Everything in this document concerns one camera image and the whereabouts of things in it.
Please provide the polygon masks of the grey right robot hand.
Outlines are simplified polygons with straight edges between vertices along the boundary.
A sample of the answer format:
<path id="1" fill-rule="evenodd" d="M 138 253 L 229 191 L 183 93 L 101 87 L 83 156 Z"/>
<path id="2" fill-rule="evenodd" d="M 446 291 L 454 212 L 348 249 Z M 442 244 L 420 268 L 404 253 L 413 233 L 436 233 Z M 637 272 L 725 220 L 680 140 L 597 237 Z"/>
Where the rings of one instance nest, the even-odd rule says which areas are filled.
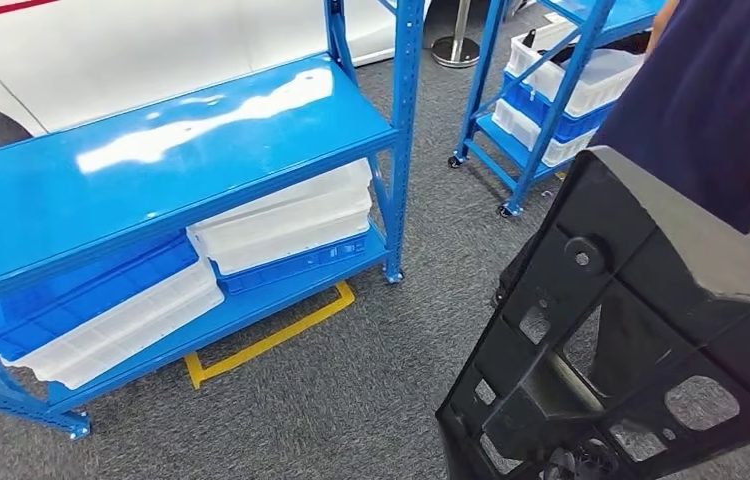
<path id="1" fill-rule="evenodd" d="M 596 438 L 590 438 L 574 450 L 556 448 L 543 471 L 542 480 L 591 480 L 613 476 L 618 469 L 616 454 Z"/>

